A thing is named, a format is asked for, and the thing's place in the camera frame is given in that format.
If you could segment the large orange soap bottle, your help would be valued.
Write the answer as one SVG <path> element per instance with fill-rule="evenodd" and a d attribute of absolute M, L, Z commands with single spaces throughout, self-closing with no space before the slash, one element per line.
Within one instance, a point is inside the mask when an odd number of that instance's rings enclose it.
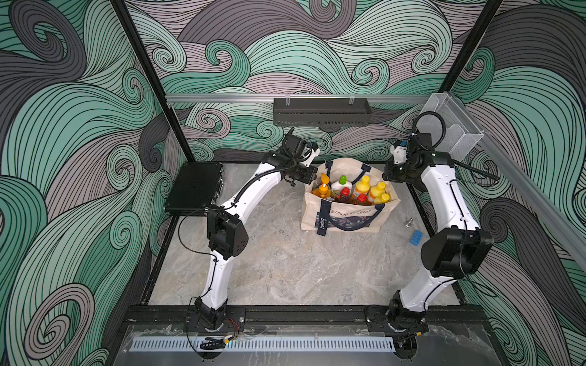
<path fill-rule="evenodd" d="M 320 199 L 330 199 L 332 195 L 330 183 L 331 180 L 329 176 L 325 173 L 322 173 L 320 175 L 320 184 L 316 189 L 313 190 L 313 195 L 319 197 Z"/>

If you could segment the orange bottle yellow cap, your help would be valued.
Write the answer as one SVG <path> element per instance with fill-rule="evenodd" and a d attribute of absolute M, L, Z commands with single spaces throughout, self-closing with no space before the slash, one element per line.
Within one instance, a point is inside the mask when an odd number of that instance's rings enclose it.
<path fill-rule="evenodd" d="M 353 186 L 353 200 L 356 201 L 360 195 L 368 195 L 370 191 L 370 177 L 363 175 Z"/>
<path fill-rule="evenodd" d="M 377 198 L 375 198 L 374 200 L 374 204 L 378 205 L 378 204 L 386 204 L 391 200 L 391 196 L 387 193 L 383 193 L 381 195 L 379 195 Z"/>
<path fill-rule="evenodd" d="M 386 183 L 384 181 L 380 181 L 370 188 L 368 193 L 369 201 L 374 202 L 376 198 L 379 198 L 384 193 L 386 193 Z"/>

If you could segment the white bottle green cap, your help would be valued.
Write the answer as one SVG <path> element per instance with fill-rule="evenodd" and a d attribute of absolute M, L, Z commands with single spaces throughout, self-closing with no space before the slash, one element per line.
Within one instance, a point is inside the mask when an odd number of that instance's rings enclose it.
<path fill-rule="evenodd" d="M 349 192 L 352 192 L 353 184 L 348 181 L 346 175 L 342 175 L 337 181 L 331 184 L 332 195 L 337 197 L 345 188 L 349 189 Z"/>

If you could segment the dark green bottle red cap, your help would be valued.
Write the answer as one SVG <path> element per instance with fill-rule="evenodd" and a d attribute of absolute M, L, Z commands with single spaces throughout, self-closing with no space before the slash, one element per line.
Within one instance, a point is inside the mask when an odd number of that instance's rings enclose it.
<path fill-rule="evenodd" d="M 336 196 L 336 202 L 349 203 L 352 199 L 351 189 L 344 187 Z"/>

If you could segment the cream canvas shopping bag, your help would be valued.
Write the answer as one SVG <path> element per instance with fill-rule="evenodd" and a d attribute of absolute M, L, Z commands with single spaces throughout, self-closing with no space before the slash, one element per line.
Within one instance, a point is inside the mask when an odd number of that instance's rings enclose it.
<path fill-rule="evenodd" d="M 334 181 L 344 175 L 351 183 L 367 176 L 371 186 L 383 181 L 382 170 L 359 160 L 338 158 L 320 165 L 317 178 L 305 186 L 302 230 L 314 231 L 320 236 L 326 236 L 329 232 L 378 233 L 401 202 L 389 181 L 385 183 L 385 193 L 390 196 L 390 200 L 384 204 L 356 205 L 336 202 L 332 198 L 319 198 L 313 191 L 318 188 L 323 174 Z"/>

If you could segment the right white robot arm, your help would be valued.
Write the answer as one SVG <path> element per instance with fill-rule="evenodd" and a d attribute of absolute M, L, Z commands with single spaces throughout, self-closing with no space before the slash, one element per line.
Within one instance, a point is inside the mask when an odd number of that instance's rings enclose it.
<path fill-rule="evenodd" d="M 385 165 L 383 177 L 388 181 L 420 180 L 436 216 L 436 234 L 421 247 L 421 268 L 389 304 L 387 318 L 396 329 L 418 326 L 430 302 L 452 283 L 475 273 L 494 244 L 467 207 L 456 166 L 473 170 L 445 152 L 414 152 Z"/>

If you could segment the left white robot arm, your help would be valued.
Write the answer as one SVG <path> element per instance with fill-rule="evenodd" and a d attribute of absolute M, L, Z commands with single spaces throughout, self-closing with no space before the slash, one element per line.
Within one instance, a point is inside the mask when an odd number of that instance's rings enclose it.
<path fill-rule="evenodd" d="M 319 154 L 316 143 L 310 143 L 295 157 L 281 150 L 268 152 L 238 193 L 208 211 L 207 238 L 212 257 L 205 289 L 195 300 L 195 309 L 208 328 L 219 329 L 224 321 L 233 265 L 249 240 L 245 227 L 249 216 L 285 177 L 303 183 L 315 178 L 317 169 L 311 163 Z"/>

